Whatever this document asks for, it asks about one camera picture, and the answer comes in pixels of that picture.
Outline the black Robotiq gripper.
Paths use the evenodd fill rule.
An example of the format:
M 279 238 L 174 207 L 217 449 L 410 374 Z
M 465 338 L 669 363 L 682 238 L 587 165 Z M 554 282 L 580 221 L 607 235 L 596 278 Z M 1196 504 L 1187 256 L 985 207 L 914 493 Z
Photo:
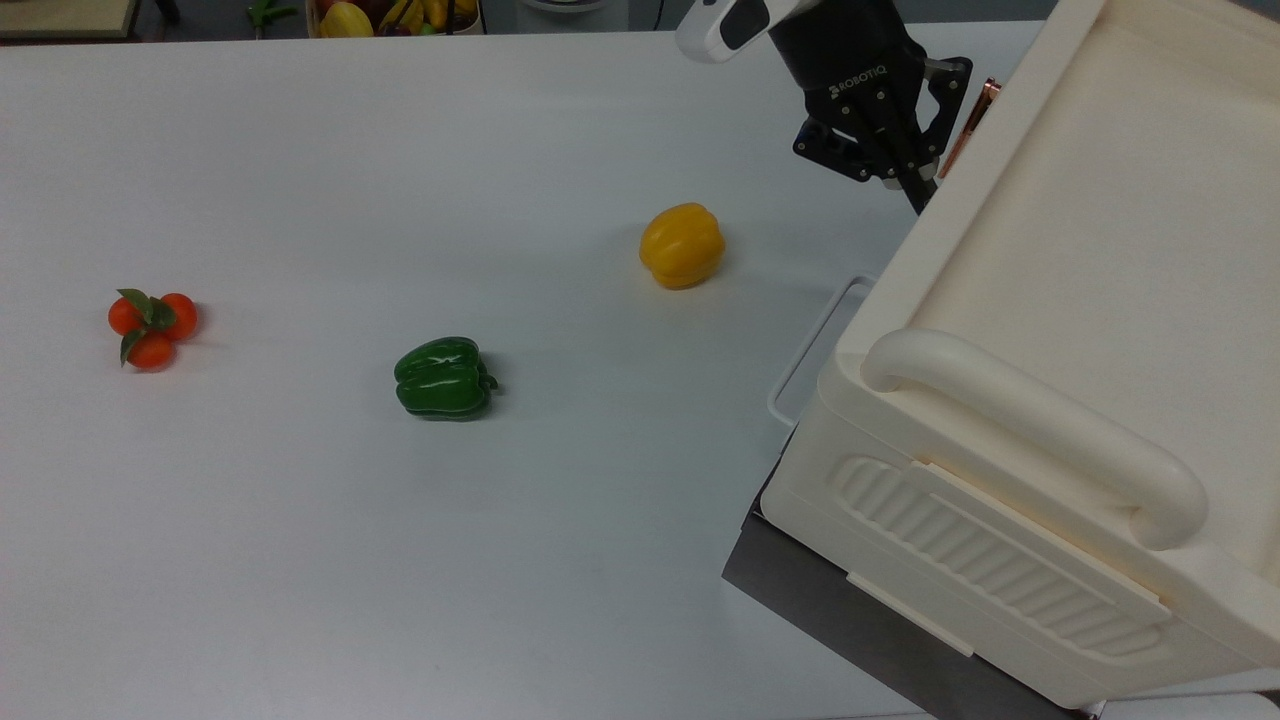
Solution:
M 892 1 L 818 1 L 781 20 L 768 37 L 805 97 L 808 117 L 794 152 L 856 182 L 891 182 L 887 124 L 856 113 L 837 120 L 831 114 L 840 100 L 883 88 L 902 115 L 891 126 L 906 132 L 899 183 L 920 215 L 938 188 L 941 154 L 972 79 L 972 59 L 928 58 Z M 925 127 L 916 111 L 923 91 L 937 105 Z

